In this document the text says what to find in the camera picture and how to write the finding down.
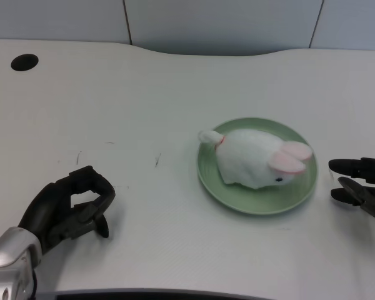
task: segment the bunny ear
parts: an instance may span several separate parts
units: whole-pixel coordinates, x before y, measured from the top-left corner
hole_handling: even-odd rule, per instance
[[[269,159],[268,166],[288,174],[299,174],[306,170],[305,164],[283,151],[275,152]]]
[[[302,142],[284,142],[281,150],[300,161],[306,161],[313,155],[313,150]]]

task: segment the stuffed bunny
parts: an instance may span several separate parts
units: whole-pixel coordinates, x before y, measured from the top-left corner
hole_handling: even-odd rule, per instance
[[[199,132],[202,143],[215,145],[217,164],[224,183],[240,183],[253,189],[280,186],[303,173],[313,151],[301,142],[283,141],[255,129],[238,129],[223,136]]]

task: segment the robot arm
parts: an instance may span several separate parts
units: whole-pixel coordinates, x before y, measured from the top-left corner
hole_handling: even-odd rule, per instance
[[[99,197],[71,207],[71,195],[89,190]],[[34,299],[37,281],[33,269],[62,240],[93,230],[108,238],[103,212],[114,198],[113,186],[91,166],[48,184],[29,205],[19,226],[0,237],[0,299]]]

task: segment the table surface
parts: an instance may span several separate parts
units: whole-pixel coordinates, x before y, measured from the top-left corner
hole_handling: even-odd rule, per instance
[[[13,71],[24,53],[39,64]],[[285,214],[232,211],[199,182],[198,131],[251,116],[292,127],[316,153],[314,196]],[[375,300],[375,219],[329,196],[328,161],[363,156],[375,157],[372,51],[204,57],[0,41],[0,235],[47,183],[83,166],[117,194],[106,213],[112,238],[90,232],[49,252],[37,269],[41,292],[173,288]]]

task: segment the black hole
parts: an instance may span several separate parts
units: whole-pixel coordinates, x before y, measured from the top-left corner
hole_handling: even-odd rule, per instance
[[[11,68],[15,71],[27,71],[34,68],[39,62],[39,58],[34,54],[23,54],[15,57],[11,62]]]

